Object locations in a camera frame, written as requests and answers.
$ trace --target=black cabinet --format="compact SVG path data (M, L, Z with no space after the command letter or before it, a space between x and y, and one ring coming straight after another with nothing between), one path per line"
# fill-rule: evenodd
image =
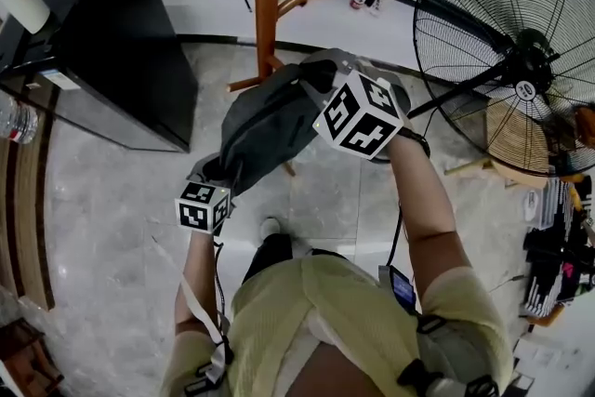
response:
M13 18L0 31L0 87L127 148L187 152L198 84L162 0L44 1L41 32ZM36 104L29 86L53 69L80 89Z

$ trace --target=yellow shirt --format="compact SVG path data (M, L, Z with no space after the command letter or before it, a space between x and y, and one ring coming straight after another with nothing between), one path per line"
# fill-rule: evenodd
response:
M504 390L512 372L506 329L473 271L459 268L438 277L421 305L424 313L477 326L495 356L493 379ZM311 309L332 327L384 395L414 395L397 378L419 357L417 319L345 259L315 256L273 265L242 285L232 309L229 340L235 358L228 382L234 396L272 397L283 357ZM209 362L213 350L206 335L178 335L161 394L180 396L184 380Z

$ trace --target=gray tile floor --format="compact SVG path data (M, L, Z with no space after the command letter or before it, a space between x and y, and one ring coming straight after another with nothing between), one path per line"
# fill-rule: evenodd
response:
M46 333L65 374L67 395L151 395L172 343L173 301L179 269L156 252L159 242L181 267L189 234L175 226L173 199L192 164L220 144L219 126L234 95L229 81L255 76L248 46L185 46L200 83L191 154L128 152L56 123L46 178L46 242L56 308L45 313L0 294L0 324L23 315ZM278 52L285 62L301 55ZM428 99L423 84L403 77L414 105ZM428 116L415 121L425 128ZM442 119L428 134L439 171L477 157ZM390 249L397 193L390 169L328 148L316 139L293 162L297 176L273 171L236 199L225 223L219 274L228 306L257 246L258 224L278 217L293 234L333 249L377 274ZM469 257L488 289L524 271L523 187L473 171L443 177ZM396 264L409 276L403 239ZM512 337L522 283L492 296Z

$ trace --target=leg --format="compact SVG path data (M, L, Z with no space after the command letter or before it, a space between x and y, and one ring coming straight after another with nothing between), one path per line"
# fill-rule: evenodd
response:
M289 235L281 233L269 235L258 248L254 258L252 258L252 263L248 272L245 274L242 284L271 265L291 258L293 258L293 254L291 252L291 238Z

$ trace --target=electric fan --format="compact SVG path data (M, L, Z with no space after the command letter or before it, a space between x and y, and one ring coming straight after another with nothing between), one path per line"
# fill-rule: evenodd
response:
M513 169L595 165L575 111L595 103L595 0L416 0L419 69L446 121Z

